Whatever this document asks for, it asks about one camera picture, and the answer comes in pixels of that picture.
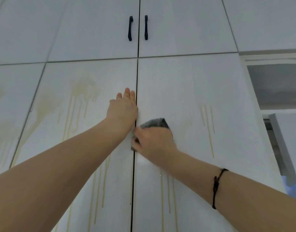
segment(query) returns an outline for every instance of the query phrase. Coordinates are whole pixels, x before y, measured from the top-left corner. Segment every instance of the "person's right arm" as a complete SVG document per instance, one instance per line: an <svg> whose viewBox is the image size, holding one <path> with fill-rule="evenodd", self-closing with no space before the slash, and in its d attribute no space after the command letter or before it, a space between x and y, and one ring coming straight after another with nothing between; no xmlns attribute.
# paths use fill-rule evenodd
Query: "person's right arm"
<svg viewBox="0 0 296 232"><path fill-rule="evenodd" d="M212 205L221 168L180 152L169 129L136 128L135 136L135 150ZM239 232L296 231L296 199L230 171L220 179L215 206Z"/></svg>

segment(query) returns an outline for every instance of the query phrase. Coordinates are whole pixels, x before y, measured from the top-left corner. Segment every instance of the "door handle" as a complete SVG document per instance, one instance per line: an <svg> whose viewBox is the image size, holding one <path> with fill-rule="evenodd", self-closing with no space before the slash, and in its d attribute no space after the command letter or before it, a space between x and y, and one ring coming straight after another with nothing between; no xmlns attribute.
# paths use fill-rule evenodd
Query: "door handle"
<svg viewBox="0 0 296 232"><path fill-rule="evenodd" d="M129 38L129 41L132 41L132 34L131 34L131 26L132 26L132 22L133 22L133 16L130 16L130 21L129 21L129 34L127 35L127 37Z"/></svg>
<svg viewBox="0 0 296 232"><path fill-rule="evenodd" d="M145 40L148 40L147 22L148 22L148 15L145 15Z"/></svg>

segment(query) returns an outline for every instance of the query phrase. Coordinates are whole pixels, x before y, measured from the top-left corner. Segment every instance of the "hand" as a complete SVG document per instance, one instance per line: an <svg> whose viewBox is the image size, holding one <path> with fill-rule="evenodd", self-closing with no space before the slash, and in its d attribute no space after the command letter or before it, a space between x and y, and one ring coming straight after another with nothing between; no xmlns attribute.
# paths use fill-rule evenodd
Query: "hand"
<svg viewBox="0 0 296 232"><path fill-rule="evenodd" d="M152 163L162 167L178 151L171 131L167 128L136 127L134 135L139 143L132 138L132 147Z"/></svg>
<svg viewBox="0 0 296 232"><path fill-rule="evenodd" d="M112 125L112 129L124 136L132 130L138 115L138 108L135 101L135 92L126 88L122 97L117 94L116 99L109 101L106 120Z"/></svg>

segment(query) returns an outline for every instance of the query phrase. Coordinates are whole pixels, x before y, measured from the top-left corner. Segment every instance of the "skin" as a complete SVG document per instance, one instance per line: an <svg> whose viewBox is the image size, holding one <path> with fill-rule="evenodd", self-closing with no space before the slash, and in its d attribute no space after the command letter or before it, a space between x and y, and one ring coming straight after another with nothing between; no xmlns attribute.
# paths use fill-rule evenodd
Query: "skin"
<svg viewBox="0 0 296 232"><path fill-rule="evenodd" d="M135 93L126 88L99 124L2 173L0 231L50 232L137 115ZM180 152L168 129L135 128L135 135L134 149L212 204L219 167ZM240 232L296 231L296 199L232 172L220 180L216 208Z"/></svg>

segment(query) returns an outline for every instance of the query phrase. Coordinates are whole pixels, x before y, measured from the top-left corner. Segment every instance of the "person's left hand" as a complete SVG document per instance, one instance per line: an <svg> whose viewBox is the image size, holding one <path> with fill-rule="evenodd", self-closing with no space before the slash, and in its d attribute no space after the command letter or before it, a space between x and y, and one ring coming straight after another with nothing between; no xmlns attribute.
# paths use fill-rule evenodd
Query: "person's left hand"
<svg viewBox="0 0 296 232"><path fill-rule="evenodd" d="M138 108L133 90L130 92L130 89L126 88L123 97L118 93L116 99L109 101L106 119L123 135L126 136L132 130L137 115Z"/></svg>

